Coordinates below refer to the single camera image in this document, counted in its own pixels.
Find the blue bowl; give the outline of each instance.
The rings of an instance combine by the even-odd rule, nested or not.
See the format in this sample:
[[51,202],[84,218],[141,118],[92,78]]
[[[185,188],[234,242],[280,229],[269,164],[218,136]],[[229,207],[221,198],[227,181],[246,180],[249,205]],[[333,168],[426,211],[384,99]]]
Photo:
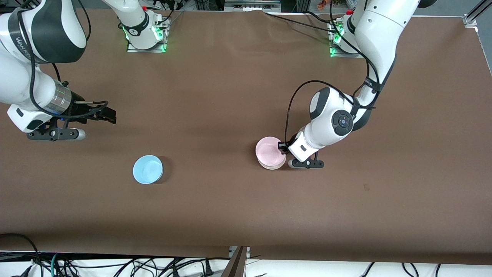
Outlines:
[[162,176],[164,168],[159,158],[153,155],[141,157],[133,165],[133,177],[141,184],[152,184]]

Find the circular button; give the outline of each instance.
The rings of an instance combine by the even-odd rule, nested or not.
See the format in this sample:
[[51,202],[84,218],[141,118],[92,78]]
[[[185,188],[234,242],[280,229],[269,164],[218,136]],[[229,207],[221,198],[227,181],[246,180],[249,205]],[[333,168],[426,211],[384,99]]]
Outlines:
[[345,115],[342,115],[338,118],[338,125],[340,127],[347,128],[348,125],[350,125],[350,121]]

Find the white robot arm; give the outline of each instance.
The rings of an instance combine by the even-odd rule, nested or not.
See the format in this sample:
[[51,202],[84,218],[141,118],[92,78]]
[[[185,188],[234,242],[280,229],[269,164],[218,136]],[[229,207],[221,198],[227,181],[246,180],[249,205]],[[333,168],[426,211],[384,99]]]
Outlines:
[[[355,12],[344,17],[346,30],[343,37],[364,54],[374,68],[368,64],[368,76],[355,98],[333,86],[314,95],[309,106],[311,122],[301,128],[291,141],[279,145],[281,150],[295,157],[289,164],[291,167],[311,168],[311,155],[367,123],[395,63],[400,34],[419,2],[360,0]],[[348,53],[357,53],[344,40],[339,46]]]
[[[104,0],[116,12],[127,39],[137,49],[161,41],[162,16],[144,11],[138,0]],[[86,37],[72,0],[42,0],[34,9],[16,9],[0,15],[0,102],[10,104],[8,116],[30,139],[83,139],[74,129],[63,132],[56,121],[85,124],[88,119],[116,122],[116,112],[107,102],[86,102],[43,73],[39,65],[72,63],[86,48]]]

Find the white floor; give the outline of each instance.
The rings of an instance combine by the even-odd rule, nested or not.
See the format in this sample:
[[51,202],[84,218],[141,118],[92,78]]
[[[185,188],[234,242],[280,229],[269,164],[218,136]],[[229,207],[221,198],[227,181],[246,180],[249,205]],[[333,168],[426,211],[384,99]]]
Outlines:
[[[155,259],[158,267],[166,266],[172,259]],[[100,266],[123,264],[129,259],[117,260],[80,260],[74,265]],[[227,260],[211,261],[210,265],[214,272],[223,270]],[[0,277],[19,276],[31,263],[30,262],[4,262],[0,263]],[[321,262],[321,261],[282,261],[282,260],[248,260],[246,266],[246,277],[361,277],[369,263],[365,262]],[[420,277],[435,277],[436,264],[415,264]],[[407,270],[414,273],[412,267],[407,264]],[[120,268],[109,267],[100,269],[78,269],[79,277],[112,277]],[[128,266],[120,277],[130,276],[133,266]],[[200,263],[189,265],[179,270],[180,277],[191,276],[202,272]],[[31,269],[29,277],[39,277],[39,266]],[[44,276],[51,276],[48,270]],[[145,270],[139,270],[135,277],[152,277]],[[400,263],[375,263],[368,277],[408,277],[403,271]],[[439,277],[492,277],[492,266],[477,265],[442,265]]]

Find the pink bowl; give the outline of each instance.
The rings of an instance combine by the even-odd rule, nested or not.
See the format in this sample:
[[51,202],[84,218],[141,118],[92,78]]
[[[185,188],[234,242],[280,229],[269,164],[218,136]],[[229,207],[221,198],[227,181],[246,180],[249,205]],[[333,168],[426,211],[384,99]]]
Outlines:
[[277,138],[266,137],[256,144],[256,157],[264,168],[278,169],[285,163],[287,157],[278,149],[279,142]]

